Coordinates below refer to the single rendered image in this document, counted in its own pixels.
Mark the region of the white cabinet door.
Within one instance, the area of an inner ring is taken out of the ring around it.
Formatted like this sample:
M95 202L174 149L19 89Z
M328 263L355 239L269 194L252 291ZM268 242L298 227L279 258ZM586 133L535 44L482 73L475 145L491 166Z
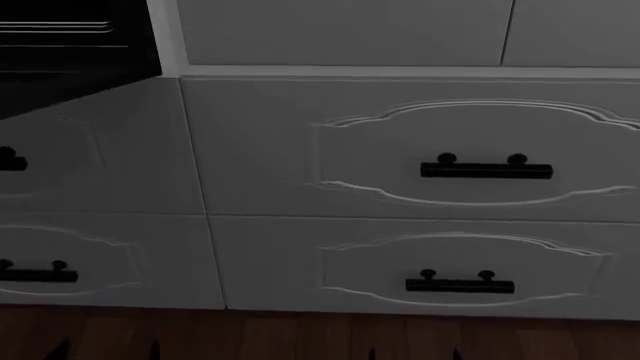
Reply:
M495 66L512 0L178 0L193 65Z
M515 0L503 65L640 68L640 0Z

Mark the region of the black oven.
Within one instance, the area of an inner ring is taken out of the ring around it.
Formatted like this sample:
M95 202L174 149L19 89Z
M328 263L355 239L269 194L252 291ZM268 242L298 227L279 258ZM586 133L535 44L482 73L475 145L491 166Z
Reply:
M0 0L0 121L161 74L147 0Z

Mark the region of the white drawer front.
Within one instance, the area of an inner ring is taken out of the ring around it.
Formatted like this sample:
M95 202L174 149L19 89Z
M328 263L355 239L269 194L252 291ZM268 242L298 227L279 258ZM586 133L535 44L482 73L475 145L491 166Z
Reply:
M201 215L178 80L159 78L0 121L27 162L0 171L0 211Z
M261 311L640 320L640 224L364 218L211 219L226 304ZM407 292L407 278L514 294Z
M189 78L210 215L640 222L640 82ZM550 164L552 179L420 164Z
M0 212L0 259L63 260L76 283L0 281L0 304L224 307L207 219L192 215Z

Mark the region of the white cabinet frame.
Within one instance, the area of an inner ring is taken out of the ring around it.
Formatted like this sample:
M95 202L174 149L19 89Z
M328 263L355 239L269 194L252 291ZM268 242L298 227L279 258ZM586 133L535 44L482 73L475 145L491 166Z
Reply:
M640 82L640 68L390 67L321 65L192 65L189 63L178 0L146 0L162 76L577 79Z

